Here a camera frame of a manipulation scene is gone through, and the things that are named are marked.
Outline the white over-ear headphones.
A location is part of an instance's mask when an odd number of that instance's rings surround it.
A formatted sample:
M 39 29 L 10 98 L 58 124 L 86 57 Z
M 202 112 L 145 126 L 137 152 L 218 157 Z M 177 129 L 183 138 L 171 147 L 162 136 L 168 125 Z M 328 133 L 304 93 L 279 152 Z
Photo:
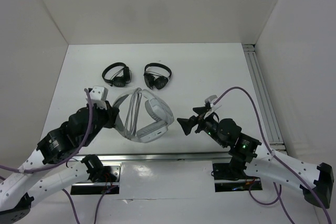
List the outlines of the white over-ear headphones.
M 122 121 L 118 115 L 115 123 L 115 129 L 127 140 L 136 143 L 153 142 L 161 138 L 174 122 L 174 115 L 168 104 L 146 89 L 136 88 L 121 94 L 116 98 L 112 107 L 119 108 L 127 98 L 130 98 L 130 102 L 126 119 Z M 138 130 L 137 123 L 142 98 L 145 98 L 145 110 L 154 122 Z

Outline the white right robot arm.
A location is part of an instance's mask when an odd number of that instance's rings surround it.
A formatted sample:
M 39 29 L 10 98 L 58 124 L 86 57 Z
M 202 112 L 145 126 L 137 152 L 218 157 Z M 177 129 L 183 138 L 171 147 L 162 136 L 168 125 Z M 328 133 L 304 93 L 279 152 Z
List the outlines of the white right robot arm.
M 229 172 L 235 178 L 243 175 L 272 179 L 303 194 L 305 201 L 330 208 L 334 176 L 329 164 L 310 164 L 275 151 L 265 143 L 242 133 L 233 119 L 220 120 L 209 107 L 195 107 L 196 133 L 204 131 L 222 148 L 229 148 Z

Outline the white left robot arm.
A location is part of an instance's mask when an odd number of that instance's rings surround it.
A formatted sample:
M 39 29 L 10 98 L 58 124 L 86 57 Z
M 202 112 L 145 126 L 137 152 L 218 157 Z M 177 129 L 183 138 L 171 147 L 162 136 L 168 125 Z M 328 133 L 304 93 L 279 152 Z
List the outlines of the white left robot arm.
M 103 128 L 115 128 L 118 115 L 119 109 L 110 105 L 106 109 L 87 105 L 50 131 L 20 168 L 13 169 L 1 182 L 1 223 L 22 220 L 33 206 L 72 184 L 104 177 L 111 182 L 112 177 L 95 154 L 50 177 L 45 175 L 87 147 Z

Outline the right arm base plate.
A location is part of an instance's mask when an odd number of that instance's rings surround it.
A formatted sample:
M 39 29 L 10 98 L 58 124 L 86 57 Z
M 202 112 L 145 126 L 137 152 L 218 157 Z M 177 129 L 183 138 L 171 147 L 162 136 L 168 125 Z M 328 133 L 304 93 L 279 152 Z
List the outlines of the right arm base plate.
M 258 177 L 246 175 L 235 175 L 230 169 L 228 163 L 213 163 L 213 171 L 211 176 L 214 178 L 215 191 L 219 192 L 234 192 L 234 191 L 249 191 L 262 190 L 261 180 Z

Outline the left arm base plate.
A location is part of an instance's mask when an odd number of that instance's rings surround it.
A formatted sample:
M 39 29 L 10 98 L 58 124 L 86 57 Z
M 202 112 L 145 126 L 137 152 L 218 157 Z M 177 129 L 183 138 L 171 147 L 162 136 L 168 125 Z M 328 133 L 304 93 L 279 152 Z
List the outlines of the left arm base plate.
M 74 196 L 102 195 L 107 190 L 108 195 L 117 195 L 120 191 L 121 165 L 112 163 L 104 165 L 104 172 L 95 182 L 86 180 L 73 184 L 70 194 Z

